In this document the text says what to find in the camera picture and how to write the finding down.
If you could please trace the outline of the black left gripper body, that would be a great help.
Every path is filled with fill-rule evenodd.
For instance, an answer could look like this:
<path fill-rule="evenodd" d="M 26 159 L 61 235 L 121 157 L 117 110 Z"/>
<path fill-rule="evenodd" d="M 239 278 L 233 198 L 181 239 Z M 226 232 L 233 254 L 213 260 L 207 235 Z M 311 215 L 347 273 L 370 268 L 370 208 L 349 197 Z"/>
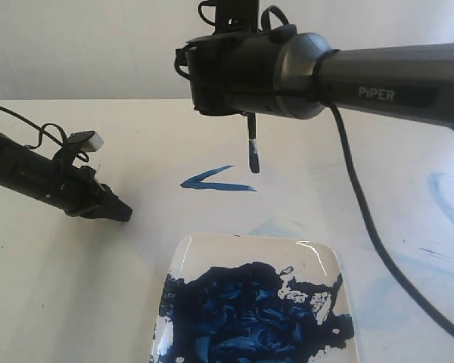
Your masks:
<path fill-rule="evenodd" d="M 97 206 L 101 185 L 105 185 L 88 166 L 72 166 L 64 172 L 58 164 L 45 164 L 37 167 L 37 174 L 37 200 L 63 210 L 68 216 L 71 212 Z"/>

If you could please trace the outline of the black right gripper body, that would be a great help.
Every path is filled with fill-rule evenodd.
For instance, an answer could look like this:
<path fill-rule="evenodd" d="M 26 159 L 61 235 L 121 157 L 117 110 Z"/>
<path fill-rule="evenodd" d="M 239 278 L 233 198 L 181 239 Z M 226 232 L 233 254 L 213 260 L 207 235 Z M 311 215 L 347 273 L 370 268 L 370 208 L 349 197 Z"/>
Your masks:
<path fill-rule="evenodd" d="M 203 36 L 176 49 L 176 72 L 190 82 L 194 110 L 204 116 L 281 116 L 275 67 L 288 26 Z"/>

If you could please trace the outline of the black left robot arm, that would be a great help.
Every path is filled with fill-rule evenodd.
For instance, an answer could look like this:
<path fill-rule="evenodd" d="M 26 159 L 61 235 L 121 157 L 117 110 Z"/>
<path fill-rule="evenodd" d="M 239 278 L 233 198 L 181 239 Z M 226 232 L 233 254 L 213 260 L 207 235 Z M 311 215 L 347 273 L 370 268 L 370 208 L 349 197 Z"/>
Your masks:
<path fill-rule="evenodd" d="M 132 208 L 96 179 L 93 168 L 73 165 L 81 151 L 96 152 L 102 144 L 95 131 L 76 132 L 48 159 L 0 133 L 0 185 L 68 216 L 128 222 Z"/>

